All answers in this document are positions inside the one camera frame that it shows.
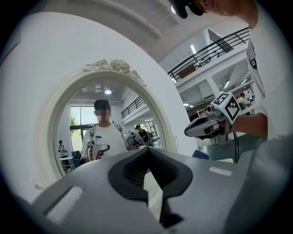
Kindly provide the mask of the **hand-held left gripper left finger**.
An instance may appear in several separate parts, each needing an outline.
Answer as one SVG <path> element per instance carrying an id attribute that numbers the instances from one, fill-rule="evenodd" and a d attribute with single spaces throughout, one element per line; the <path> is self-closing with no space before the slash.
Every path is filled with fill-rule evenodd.
<path id="1" fill-rule="evenodd" d="M 144 189 L 160 149 L 142 148 L 86 163 L 33 203 L 38 223 L 53 234 L 161 234 Z"/>

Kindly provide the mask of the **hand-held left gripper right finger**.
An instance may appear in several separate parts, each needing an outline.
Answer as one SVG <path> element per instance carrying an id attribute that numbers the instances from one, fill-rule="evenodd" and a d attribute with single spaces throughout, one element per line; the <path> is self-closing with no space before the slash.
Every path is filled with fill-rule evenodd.
<path id="1" fill-rule="evenodd" d="M 163 191 L 159 234 L 239 234 L 240 194 L 252 152 L 238 163 L 149 150 L 149 168 Z"/>

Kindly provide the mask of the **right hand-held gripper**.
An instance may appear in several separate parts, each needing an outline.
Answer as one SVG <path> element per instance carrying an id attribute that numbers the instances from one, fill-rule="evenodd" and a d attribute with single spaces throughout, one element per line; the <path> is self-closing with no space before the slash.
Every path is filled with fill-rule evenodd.
<path id="1" fill-rule="evenodd" d="M 222 93 L 206 107 L 205 114 L 194 119 L 184 130 L 188 137 L 212 139 L 215 144 L 230 140 L 232 125 L 241 108 L 232 93 Z"/>

